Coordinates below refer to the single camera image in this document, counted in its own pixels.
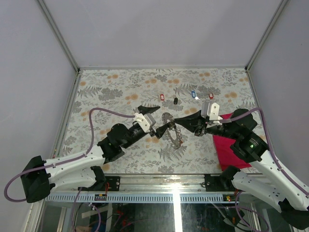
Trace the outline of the large silver keyring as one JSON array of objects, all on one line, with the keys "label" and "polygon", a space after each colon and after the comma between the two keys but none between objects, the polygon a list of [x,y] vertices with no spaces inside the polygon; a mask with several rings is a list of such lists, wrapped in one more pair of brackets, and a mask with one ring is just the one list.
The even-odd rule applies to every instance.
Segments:
[{"label": "large silver keyring", "polygon": [[183,143],[182,135],[181,135],[181,130],[174,123],[173,116],[168,112],[164,112],[162,114],[162,121],[163,121],[163,124],[168,124],[169,126],[165,134],[168,136],[169,141],[171,142],[171,146],[174,149],[179,149]]}]

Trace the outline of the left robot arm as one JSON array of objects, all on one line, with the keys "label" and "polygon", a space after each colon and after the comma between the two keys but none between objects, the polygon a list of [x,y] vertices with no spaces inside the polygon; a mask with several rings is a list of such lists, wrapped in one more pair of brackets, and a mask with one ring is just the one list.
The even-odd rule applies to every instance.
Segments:
[{"label": "left robot arm", "polygon": [[106,191],[108,184],[101,168],[103,164],[122,157],[125,148],[146,135],[161,138],[172,126],[169,122],[153,129],[155,120],[151,114],[156,110],[158,107],[139,106],[138,113],[131,116],[130,128],[121,123],[113,125],[106,138],[97,144],[91,142],[86,151],[57,159],[32,158],[21,175],[26,202],[38,202],[57,190]]}]

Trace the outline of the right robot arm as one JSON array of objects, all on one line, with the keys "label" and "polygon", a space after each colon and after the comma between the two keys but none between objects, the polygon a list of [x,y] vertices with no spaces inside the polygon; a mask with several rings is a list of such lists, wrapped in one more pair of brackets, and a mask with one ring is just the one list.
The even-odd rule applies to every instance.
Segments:
[{"label": "right robot arm", "polygon": [[252,110],[237,109],[229,119],[218,123],[198,111],[190,116],[176,118],[179,124],[195,136],[211,134],[234,140],[230,149],[236,157],[250,164],[262,173],[272,186],[247,176],[235,166],[229,166],[222,173],[220,185],[224,190],[237,188],[275,208],[291,226],[304,230],[309,227],[309,188],[300,181],[276,157],[268,141],[261,139],[253,129],[257,122]]}]

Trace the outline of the blue key tag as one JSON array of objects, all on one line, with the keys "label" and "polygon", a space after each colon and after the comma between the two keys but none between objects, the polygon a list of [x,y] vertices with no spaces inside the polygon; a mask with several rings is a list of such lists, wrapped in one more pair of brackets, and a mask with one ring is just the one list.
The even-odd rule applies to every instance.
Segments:
[{"label": "blue key tag", "polygon": [[192,98],[194,98],[195,100],[199,100],[199,97],[197,96],[195,91],[191,91],[191,96]]}]

